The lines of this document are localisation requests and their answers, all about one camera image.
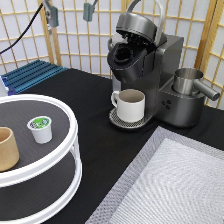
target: metal bracket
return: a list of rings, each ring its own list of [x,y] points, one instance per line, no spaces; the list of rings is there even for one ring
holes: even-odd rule
[[[48,20],[48,24],[50,24],[51,27],[57,27],[59,25],[58,9],[54,6],[51,6],[49,1],[50,0],[42,0],[42,3],[45,8],[45,14]]]

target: black cable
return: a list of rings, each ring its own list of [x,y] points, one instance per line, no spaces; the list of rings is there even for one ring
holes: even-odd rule
[[[27,28],[25,29],[25,31],[20,35],[20,37],[12,44],[10,45],[8,48],[6,48],[5,50],[1,51],[0,54],[3,54],[4,52],[6,52],[7,50],[11,49],[12,47],[14,47],[24,36],[24,34],[27,32],[27,30],[30,28],[30,26],[32,25],[34,19],[36,18],[37,14],[40,12],[40,10],[42,9],[43,4],[41,3],[39,8],[37,9],[37,11],[35,12],[35,14],[33,15],[33,18],[31,19],[29,25],[27,26]]]

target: white mug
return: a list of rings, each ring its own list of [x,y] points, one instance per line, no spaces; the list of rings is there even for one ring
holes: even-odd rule
[[[111,101],[117,108],[117,116],[122,121],[133,123],[144,117],[145,95],[138,90],[114,91],[111,95]]]

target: shoji screen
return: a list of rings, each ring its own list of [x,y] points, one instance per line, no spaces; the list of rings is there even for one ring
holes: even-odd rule
[[[207,100],[207,104],[224,110],[224,0],[216,6],[210,35],[208,37],[201,70],[205,74],[204,82],[221,93],[218,101]]]
[[[53,0],[59,9],[57,28],[62,65],[94,74],[110,75],[107,41],[115,32],[122,0],[100,0],[93,21],[83,20],[85,0]]]
[[[82,19],[84,2],[86,0],[53,0],[60,11],[58,35],[62,64],[109,75],[107,41],[115,32],[120,13],[131,1],[99,0],[90,23]],[[180,67],[194,67],[210,0],[161,0],[161,3],[166,12],[164,32],[184,37]],[[142,0],[134,12],[158,24],[159,10],[154,1]]]
[[[37,8],[36,0],[0,0],[0,51],[20,36]],[[0,75],[36,59],[49,61],[40,15],[24,38],[0,56]]]

